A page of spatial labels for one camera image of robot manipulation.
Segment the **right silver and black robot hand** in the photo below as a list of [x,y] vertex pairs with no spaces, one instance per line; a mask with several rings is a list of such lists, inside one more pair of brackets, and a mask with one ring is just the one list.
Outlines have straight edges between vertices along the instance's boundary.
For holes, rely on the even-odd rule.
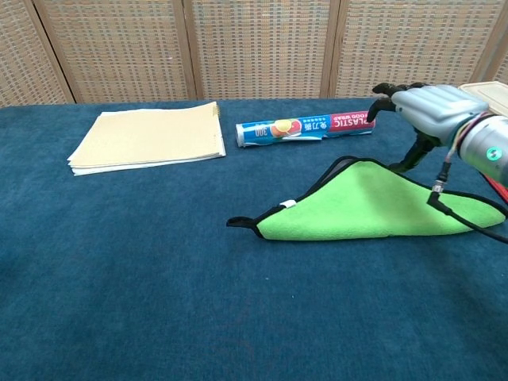
[[402,161],[390,165],[397,173],[416,167],[434,148],[450,144],[466,121],[488,111],[488,104],[451,85],[380,83],[372,88],[383,97],[370,106],[367,121],[381,111],[397,113],[416,132],[416,141]]

